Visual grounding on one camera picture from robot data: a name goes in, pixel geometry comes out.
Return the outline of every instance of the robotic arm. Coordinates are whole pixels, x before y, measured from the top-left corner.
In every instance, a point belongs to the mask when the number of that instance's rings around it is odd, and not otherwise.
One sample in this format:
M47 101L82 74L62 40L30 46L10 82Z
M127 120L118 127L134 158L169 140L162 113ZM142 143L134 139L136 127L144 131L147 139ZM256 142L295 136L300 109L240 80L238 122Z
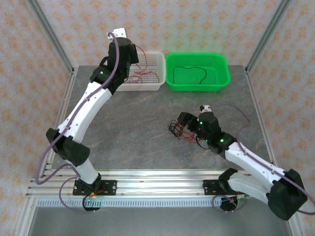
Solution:
M289 178L304 189L300 175L293 169L286 172L268 163L241 144L245 150L243 152L236 138L221 131L218 119L209 106L201 106L200 111L198 118L189 113L180 113L177 118L179 125L187 125L188 130L203 139L213 153L251 174L247 176L230 168L219 177L220 189L225 193L249 194L266 203L280 219L288 220L306 202L307 196L274 172Z
M90 149L81 144L81 142L87 128L99 109L128 77L131 64L139 63L136 47L129 39L127 39L125 29L116 29L114 30L114 34L116 36L119 35L119 37L116 38L119 48L119 63L112 80L92 97L89 99L87 98L88 95L94 92L102 84L108 82L107 80L114 70L116 61L116 46L114 42L110 43L108 57L105 57L101 61L99 67L94 70L90 77L90 83L88 84L87 89L71 114L56 130L50 128L46 132L48 141L52 143L60 135L61 131L67 128L70 119L77 108L81 106L82 101L86 100L70 126L68 126L67 131L53 146L53 150L63 160L75 168L80 176L80 181L89 188L91 192L97 192L101 188L101 176L89 160Z

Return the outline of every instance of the wire bundle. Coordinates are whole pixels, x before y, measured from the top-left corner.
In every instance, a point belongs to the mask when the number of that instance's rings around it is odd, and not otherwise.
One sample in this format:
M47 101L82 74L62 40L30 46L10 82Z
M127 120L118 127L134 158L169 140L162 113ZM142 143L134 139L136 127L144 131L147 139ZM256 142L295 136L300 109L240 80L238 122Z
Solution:
M189 133L184 131L184 127L181 126L176 120L171 120L171 123L168 125L168 130L179 139L179 137L183 136L184 140L190 142L192 144L196 144L197 142L194 141L194 133Z

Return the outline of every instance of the gray tabletop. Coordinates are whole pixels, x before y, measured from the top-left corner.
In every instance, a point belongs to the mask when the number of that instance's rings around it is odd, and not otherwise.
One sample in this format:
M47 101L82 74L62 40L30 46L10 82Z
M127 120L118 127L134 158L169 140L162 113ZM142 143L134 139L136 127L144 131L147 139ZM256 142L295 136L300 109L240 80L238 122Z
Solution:
M83 95L94 66L80 66L67 115ZM167 125L180 112L198 116L200 105L232 103L243 110L252 124L242 143L270 161L252 96L242 66L229 66L230 84L218 92L174 92L167 84L158 91L116 92L99 110L83 144L91 149L97 170L113 169L227 169L238 166L196 144L176 139ZM236 136L247 121L232 107L214 108L223 131ZM54 158L53 168L63 164Z

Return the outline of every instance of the floral wallpaper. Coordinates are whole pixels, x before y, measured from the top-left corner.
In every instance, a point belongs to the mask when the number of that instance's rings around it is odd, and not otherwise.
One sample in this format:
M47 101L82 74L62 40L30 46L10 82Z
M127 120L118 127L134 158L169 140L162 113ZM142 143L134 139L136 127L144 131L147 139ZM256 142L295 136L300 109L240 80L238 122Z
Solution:
M293 1L250 74L279 165L297 170L315 197L315 2ZM306 211L314 211L308 201ZM299 214L305 235L315 217Z
M145 51L217 52L246 65L281 0L39 0L74 66L107 54L124 27Z
M69 77L25 0L0 1L0 235L12 235Z

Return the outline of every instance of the plastic basket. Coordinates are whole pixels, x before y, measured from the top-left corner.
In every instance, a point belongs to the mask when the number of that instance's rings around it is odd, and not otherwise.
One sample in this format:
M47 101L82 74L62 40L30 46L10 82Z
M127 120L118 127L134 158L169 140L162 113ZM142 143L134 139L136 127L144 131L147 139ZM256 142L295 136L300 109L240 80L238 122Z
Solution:
M146 67L146 60L141 52L138 52L139 63L138 65L142 68L140 69L136 65L131 65L129 78L127 83L120 85L117 91L149 91L158 90L162 84L165 83L165 57L161 52L146 52L148 67L145 72L155 72L155 74L144 74L141 76L141 82L133 84L137 78L133 78L135 72L140 72Z
M173 91L219 91L230 80L220 54L171 53L166 57L166 82Z

